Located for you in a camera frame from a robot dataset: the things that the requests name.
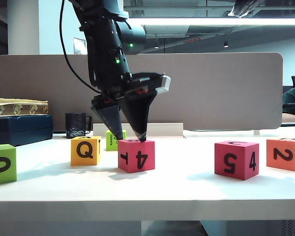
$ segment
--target black box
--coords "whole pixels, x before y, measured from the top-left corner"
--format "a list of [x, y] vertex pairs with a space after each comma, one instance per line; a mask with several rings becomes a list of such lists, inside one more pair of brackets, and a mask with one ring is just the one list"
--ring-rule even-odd
[[50, 115], [0, 117], [0, 144], [19, 146], [53, 137]]

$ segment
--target letter block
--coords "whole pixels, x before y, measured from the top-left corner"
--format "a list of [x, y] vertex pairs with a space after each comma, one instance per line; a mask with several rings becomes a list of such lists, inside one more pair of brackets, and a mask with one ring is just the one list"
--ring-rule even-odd
[[118, 167], [128, 173], [154, 170], [154, 141], [118, 140]]
[[16, 181], [16, 151], [10, 144], [0, 145], [0, 184]]
[[268, 139], [266, 166], [295, 171], [295, 138]]
[[[127, 138], [126, 131], [122, 130], [123, 139]], [[118, 140], [110, 130], [106, 131], [106, 151], [118, 151]]]
[[101, 158], [100, 136], [71, 139], [71, 166], [97, 165]]
[[215, 173], [246, 180], [259, 173], [259, 144], [225, 141], [215, 143]]

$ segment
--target small green cube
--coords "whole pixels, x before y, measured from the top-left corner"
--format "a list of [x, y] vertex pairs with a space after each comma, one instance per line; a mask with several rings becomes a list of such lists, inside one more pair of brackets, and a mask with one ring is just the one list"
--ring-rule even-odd
[[10, 144], [0, 145], [0, 184], [16, 181], [16, 149]]
[[[122, 130], [123, 139], [126, 139], [126, 131]], [[110, 130], [106, 131], [106, 151], [118, 151], [118, 140]]]

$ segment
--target pink cube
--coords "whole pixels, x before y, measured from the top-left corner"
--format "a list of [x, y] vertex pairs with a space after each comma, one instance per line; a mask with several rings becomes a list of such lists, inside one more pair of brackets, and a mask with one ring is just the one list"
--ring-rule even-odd
[[225, 141], [215, 143], [215, 173], [246, 180], [259, 173], [259, 144]]
[[154, 141], [118, 140], [118, 167], [128, 173], [154, 170]]

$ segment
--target person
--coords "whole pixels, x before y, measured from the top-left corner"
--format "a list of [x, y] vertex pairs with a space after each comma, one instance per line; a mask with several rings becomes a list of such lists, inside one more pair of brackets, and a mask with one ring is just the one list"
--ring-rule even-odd
[[295, 87], [283, 94], [282, 121], [295, 122]]

